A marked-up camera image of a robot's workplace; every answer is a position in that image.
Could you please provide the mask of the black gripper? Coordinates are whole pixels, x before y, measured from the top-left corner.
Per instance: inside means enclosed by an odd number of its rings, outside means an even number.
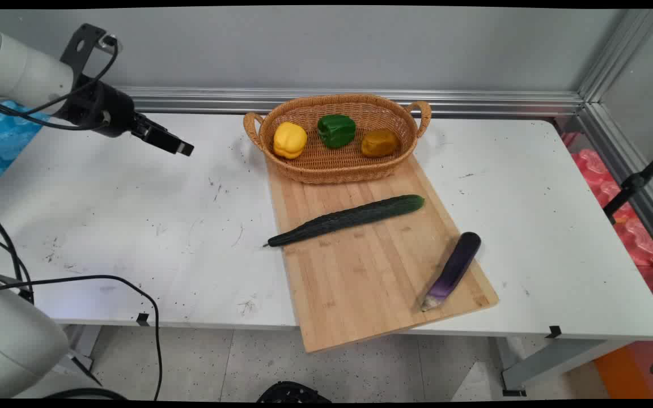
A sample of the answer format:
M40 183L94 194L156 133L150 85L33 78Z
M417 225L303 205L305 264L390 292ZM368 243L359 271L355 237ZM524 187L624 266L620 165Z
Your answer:
M143 142L171 154L190 156L194 150L166 127L136 113L129 95L101 81L71 95L54 116L79 127L106 124L94 131L111 138L132 131Z

